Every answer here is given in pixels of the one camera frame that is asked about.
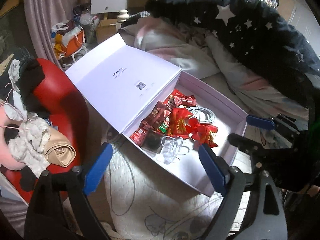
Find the dark brown snack wrapper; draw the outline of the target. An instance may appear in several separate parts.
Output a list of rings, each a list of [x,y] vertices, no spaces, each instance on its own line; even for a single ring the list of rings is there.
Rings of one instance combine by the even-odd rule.
[[[151,113],[142,120],[142,125],[146,128],[157,130],[170,113],[170,108],[158,101]]]

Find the red leather chair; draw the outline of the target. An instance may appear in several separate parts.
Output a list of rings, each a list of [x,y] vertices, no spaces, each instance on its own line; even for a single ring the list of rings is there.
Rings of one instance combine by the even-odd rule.
[[[58,127],[58,131],[70,141],[76,151],[75,159],[70,165],[61,167],[52,164],[48,166],[48,170],[53,174],[67,172],[73,166],[81,165],[86,153],[88,108],[81,93],[61,69],[49,60],[37,59],[37,61],[42,66],[45,78],[33,90],[33,95],[50,113],[50,121]],[[22,189],[20,180],[30,179],[32,176],[10,170],[5,165],[11,156],[4,137],[4,127],[9,124],[17,125],[18,122],[8,119],[4,108],[1,107],[1,185],[28,204],[33,191]]]

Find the black star-pattern blanket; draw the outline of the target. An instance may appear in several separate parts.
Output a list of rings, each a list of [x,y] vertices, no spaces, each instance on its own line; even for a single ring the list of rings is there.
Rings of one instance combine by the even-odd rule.
[[[270,83],[298,74],[319,76],[319,58],[307,39],[258,0],[149,0],[153,17],[213,31],[245,67]]]

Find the clear plastic packaging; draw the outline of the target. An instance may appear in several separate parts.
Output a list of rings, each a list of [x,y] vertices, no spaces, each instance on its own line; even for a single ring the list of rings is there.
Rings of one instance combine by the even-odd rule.
[[[184,139],[179,136],[164,136],[161,139],[161,156],[163,157],[163,163],[170,164],[174,162],[178,156],[186,155],[190,152],[188,146],[183,144]]]

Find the large red spicy snack bag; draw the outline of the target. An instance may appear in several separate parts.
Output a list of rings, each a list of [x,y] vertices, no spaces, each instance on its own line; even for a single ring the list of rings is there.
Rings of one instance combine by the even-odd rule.
[[[193,116],[188,108],[197,106],[195,96],[184,95],[175,88],[163,103],[169,110],[157,131],[168,136],[187,139],[189,134],[186,129],[186,122]]]

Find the pile of clothes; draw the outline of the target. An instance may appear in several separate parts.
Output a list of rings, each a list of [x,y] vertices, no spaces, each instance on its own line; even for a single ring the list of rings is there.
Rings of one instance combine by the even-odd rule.
[[[76,151],[70,141],[47,120],[28,112],[22,101],[17,85],[22,79],[20,60],[13,59],[6,73],[11,88],[1,100],[1,166],[11,171],[28,167],[39,178],[51,164],[71,165]]]

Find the orange white shopping bag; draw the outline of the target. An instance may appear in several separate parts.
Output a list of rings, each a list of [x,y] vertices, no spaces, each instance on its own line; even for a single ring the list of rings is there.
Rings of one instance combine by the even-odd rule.
[[[58,60],[70,57],[85,44],[84,29],[73,20],[54,24],[51,27],[51,44]]]

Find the red pyramid candy packet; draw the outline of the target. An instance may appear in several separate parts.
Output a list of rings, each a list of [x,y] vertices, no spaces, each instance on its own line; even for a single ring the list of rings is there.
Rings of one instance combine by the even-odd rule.
[[[193,114],[186,108],[174,108],[169,115],[168,136],[179,136],[183,139],[189,137],[185,128],[185,121],[191,118]]]

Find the small red sachet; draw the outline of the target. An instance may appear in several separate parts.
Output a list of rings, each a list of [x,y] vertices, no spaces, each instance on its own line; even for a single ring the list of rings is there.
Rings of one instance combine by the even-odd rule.
[[[143,141],[146,137],[146,134],[148,132],[148,128],[140,127],[137,129],[131,136],[130,139],[138,146],[141,146],[143,144]]]

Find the white drawer cabinet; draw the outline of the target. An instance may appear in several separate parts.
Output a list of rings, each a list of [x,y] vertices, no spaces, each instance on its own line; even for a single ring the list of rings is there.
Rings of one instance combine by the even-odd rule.
[[[119,12],[127,8],[127,0],[91,0],[91,13]]]

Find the white quilted cartoon bedspread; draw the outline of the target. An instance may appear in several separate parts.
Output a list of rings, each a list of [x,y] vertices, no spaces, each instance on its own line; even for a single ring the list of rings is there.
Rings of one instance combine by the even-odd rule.
[[[196,239],[222,197],[198,193],[104,123],[102,141],[113,146],[104,175],[106,198],[119,239]]]

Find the white open gift box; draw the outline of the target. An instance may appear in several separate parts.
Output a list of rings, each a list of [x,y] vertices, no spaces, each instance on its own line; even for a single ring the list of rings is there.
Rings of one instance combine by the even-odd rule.
[[[79,59],[66,75],[97,112],[127,138],[174,89],[195,96],[201,107],[214,112],[218,128],[214,153],[227,163],[236,152],[227,142],[228,135],[243,135],[246,129],[246,112],[229,98],[180,67],[128,46],[118,34]]]

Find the mauve curtain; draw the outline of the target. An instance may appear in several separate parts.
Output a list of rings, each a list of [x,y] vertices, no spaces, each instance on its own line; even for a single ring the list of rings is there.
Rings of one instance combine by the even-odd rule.
[[[23,0],[29,34],[38,58],[60,66],[51,44],[51,27],[70,20],[77,0]]]

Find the red propeller fan blade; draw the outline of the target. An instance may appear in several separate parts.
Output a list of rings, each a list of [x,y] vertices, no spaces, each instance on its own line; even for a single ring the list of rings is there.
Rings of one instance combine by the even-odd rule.
[[[201,141],[206,138],[206,127],[196,118],[190,118],[185,128],[191,139]]]

